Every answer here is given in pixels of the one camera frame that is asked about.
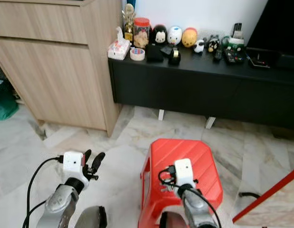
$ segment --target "black tv cabinet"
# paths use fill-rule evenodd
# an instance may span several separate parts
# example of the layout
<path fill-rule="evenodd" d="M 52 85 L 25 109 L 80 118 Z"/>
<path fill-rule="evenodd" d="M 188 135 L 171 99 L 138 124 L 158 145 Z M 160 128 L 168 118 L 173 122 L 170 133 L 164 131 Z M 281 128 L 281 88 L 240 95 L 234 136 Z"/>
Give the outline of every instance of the black tv cabinet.
<path fill-rule="evenodd" d="M 294 129 L 294 71 L 228 65 L 179 47 L 178 66 L 109 59 L 114 101 Z"/>

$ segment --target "glass jar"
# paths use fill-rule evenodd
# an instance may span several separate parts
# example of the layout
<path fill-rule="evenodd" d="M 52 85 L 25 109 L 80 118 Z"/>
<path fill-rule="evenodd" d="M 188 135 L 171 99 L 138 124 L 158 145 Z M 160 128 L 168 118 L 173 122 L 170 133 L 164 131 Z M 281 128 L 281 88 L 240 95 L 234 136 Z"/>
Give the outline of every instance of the glass jar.
<path fill-rule="evenodd" d="M 145 48 L 149 43 L 150 21 L 147 18 L 134 19 L 134 45 L 137 48 Z"/>

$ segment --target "drawer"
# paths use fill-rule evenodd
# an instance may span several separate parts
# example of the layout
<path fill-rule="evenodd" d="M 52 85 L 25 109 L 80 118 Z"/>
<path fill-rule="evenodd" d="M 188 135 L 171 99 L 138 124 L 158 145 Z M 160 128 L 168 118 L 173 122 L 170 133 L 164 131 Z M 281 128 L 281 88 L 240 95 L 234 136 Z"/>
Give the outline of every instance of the drawer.
<path fill-rule="evenodd" d="M 87 44 L 79 6 L 0 2 L 0 36 Z"/>

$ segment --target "wooden cabinet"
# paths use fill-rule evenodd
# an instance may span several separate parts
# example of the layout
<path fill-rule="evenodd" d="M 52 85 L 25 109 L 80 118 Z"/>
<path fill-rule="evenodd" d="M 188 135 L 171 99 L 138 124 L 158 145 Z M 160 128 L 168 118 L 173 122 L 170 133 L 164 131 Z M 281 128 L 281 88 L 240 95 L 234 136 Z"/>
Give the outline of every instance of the wooden cabinet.
<path fill-rule="evenodd" d="M 110 135 L 120 106 L 113 101 L 106 48 L 116 37 L 121 3 L 50 3 L 0 2 L 0 65 L 37 120 Z M 91 22 L 95 18 L 102 23 Z M 97 34 L 102 30 L 107 39 Z"/>

